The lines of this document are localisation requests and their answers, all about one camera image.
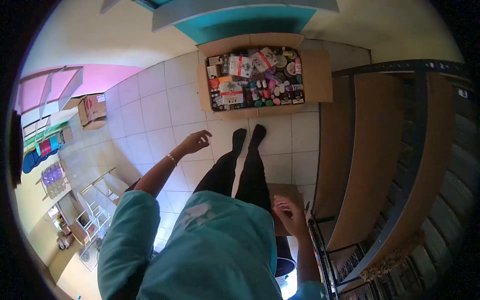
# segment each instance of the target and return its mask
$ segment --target metal shelving rack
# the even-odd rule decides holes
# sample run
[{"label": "metal shelving rack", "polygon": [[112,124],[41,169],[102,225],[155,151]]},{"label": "metal shelving rack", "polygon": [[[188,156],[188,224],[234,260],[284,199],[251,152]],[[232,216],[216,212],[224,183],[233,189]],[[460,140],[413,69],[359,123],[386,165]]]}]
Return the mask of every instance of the metal shelving rack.
[{"label": "metal shelving rack", "polygon": [[[409,299],[427,294],[453,263],[465,235],[465,228],[475,211],[479,194],[480,103],[469,88],[467,67],[441,60],[405,60],[378,63],[341,70],[332,77],[382,72],[400,76],[413,96],[410,112],[405,113],[402,133],[402,151],[399,153],[397,174],[392,181],[385,206],[367,240],[333,251],[326,250],[320,224],[332,222],[335,216],[309,220],[309,228],[320,262],[325,290],[329,299]],[[400,218],[420,168],[425,141],[428,104],[428,72],[438,72],[454,87],[455,132],[451,160],[444,181],[422,228],[425,243],[389,274],[351,289],[345,287],[359,279],[360,272],[370,263],[385,243]],[[311,215],[314,216],[315,203]],[[335,276],[330,255],[355,247],[354,254]]]}]

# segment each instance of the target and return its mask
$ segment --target gold bracelet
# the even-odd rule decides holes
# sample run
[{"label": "gold bracelet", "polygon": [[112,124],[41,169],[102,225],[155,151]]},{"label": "gold bracelet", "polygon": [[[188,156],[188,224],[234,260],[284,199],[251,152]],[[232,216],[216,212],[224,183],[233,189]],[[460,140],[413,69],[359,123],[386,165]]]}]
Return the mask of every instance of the gold bracelet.
[{"label": "gold bracelet", "polygon": [[175,166],[177,166],[177,162],[175,161],[175,159],[173,158],[172,154],[167,154],[167,157],[170,157],[170,159],[173,161],[173,163],[175,164]]}]

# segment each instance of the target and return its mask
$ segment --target foot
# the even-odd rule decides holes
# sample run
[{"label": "foot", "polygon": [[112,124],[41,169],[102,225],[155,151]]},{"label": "foot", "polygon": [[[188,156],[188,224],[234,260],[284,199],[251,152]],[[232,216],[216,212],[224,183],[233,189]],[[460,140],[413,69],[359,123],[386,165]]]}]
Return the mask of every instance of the foot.
[{"label": "foot", "polygon": [[267,129],[264,126],[257,124],[255,126],[255,129],[253,130],[252,140],[250,141],[250,145],[248,146],[248,148],[249,149],[258,148],[258,146],[263,141],[266,134],[267,134]]},{"label": "foot", "polygon": [[243,142],[245,141],[245,137],[247,136],[247,130],[244,128],[240,128],[235,130],[232,136],[232,152],[236,155],[240,155],[241,149],[243,147]]}]

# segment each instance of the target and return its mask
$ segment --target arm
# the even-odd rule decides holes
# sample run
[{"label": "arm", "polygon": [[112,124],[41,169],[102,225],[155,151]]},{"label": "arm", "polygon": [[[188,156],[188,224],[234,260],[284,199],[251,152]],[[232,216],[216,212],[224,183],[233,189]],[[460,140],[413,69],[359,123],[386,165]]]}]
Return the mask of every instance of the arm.
[{"label": "arm", "polygon": [[[209,145],[208,131],[192,133],[170,155],[175,163]],[[105,236],[98,260],[98,289],[102,299],[135,299],[150,262],[160,223],[156,197],[172,173],[170,157],[160,160],[121,197]]]},{"label": "arm", "polygon": [[209,145],[207,136],[212,136],[212,134],[206,130],[190,134],[180,145],[170,152],[175,163],[169,156],[164,157],[138,181],[133,190],[144,191],[153,197],[157,197],[165,185],[165,182],[167,182],[170,177],[175,165],[185,155],[195,153]]},{"label": "arm", "polygon": [[[289,198],[283,196],[274,196],[273,211],[280,218],[285,229],[297,238],[299,242],[299,252],[297,258],[297,278],[298,284],[307,281],[321,282],[320,272],[318,271],[315,253],[313,252],[312,240],[308,233],[305,214]],[[292,217],[285,214],[290,211]]]}]

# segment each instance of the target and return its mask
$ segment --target wooden shelf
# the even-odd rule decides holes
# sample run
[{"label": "wooden shelf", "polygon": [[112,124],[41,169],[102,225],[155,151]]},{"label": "wooden shelf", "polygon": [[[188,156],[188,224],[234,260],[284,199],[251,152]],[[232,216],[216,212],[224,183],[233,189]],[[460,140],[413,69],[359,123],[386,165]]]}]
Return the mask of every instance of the wooden shelf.
[{"label": "wooden shelf", "polygon": [[355,75],[354,83],[353,155],[328,251],[358,243],[368,236],[384,205],[400,150],[404,122],[402,81],[391,75],[369,73]]},{"label": "wooden shelf", "polygon": [[[342,207],[353,149],[355,99],[350,95],[347,77],[333,80],[334,101],[322,103],[318,186],[313,215],[315,219],[338,216]],[[328,243],[334,221],[320,224]]]},{"label": "wooden shelf", "polygon": [[[428,117],[424,142],[420,147],[422,151],[418,153],[418,147],[414,146],[414,151],[417,153],[412,155],[412,162],[408,166],[411,176],[407,177],[406,182],[402,184],[402,193],[384,229],[345,280],[357,277],[364,268],[383,259],[415,233],[429,215],[442,185],[450,161],[455,128],[451,96],[453,89],[451,84],[438,73],[428,73],[424,80],[428,87]],[[343,285],[338,290],[350,288],[350,285]]]}]

